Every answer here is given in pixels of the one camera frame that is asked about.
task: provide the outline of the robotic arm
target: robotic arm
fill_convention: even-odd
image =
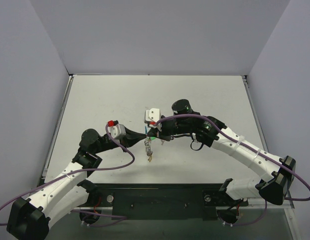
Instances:
[[[90,195],[101,196],[99,188],[86,179],[102,162],[97,156],[98,153],[118,147],[114,141],[129,148],[147,137],[165,141],[177,137],[191,137],[195,142],[232,156],[258,175],[254,179],[227,179],[219,190],[221,194],[217,195],[217,198],[223,197],[223,202],[226,198],[233,203],[246,198],[263,198],[276,205],[283,204],[293,181],[290,173],[260,156],[258,153],[261,149],[234,133],[218,119],[211,116],[207,117],[209,121],[197,118],[201,115],[192,110],[188,100],[175,102],[172,110],[174,117],[168,118],[161,115],[158,108],[146,110],[145,123],[151,127],[147,134],[131,131],[117,121],[108,122],[112,139],[107,134],[100,136],[94,129],[86,130],[81,136],[77,154],[53,183],[46,183],[46,186],[27,199],[20,197],[13,203],[7,231],[20,240],[44,239],[60,218],[75,207],[87,203]],[[250,146],[257,153],[242,144]],[[294,171],[296,161],[293,158],[280,158],[268,152],[263,153]]]

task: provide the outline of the white table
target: white table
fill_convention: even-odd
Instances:
[[[171,106],[188,99],[194,111],[213,116],[239,135],[262,148],[258,128],[241,76],[107,76],[75,75],[49,162],[45,182],[55,178],[77,153],[81,135],[95,129],[102,136],[109,120],[118,120],[128,129],[144,133],[144,112],[160,108],[165,116]],[[215,149],[190,149],[188,137],[151,143],[151,162],[144,141],[131,147],[136,161],[129,167],[96,171],[93,183],[223,183],[256,174],[232,157]],[[98,154],[100,167],[128,163],[131,157],[119,148]]]

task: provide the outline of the bolt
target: bolt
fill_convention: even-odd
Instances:
[[[106,198],[107,202],[111,203],[114,200],[114,197],[112,195],[108,195]]]
[[[210,195],[205,195],[204,197],[205,202],[210,202],[212,200]]]

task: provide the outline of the red wire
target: red wire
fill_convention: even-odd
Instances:
[[[95,208],[98,207],[101,204],[101,202],[102,202],[102,198],[99,197],[98,198],[98,203],[94,206],[94,213],[98,214],[98,212],[95,210]]]

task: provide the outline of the red light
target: red light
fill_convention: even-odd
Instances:
[[[107,123],[108,123],[109,127],[113,127],[114,126],[114,121],[108,121]]]

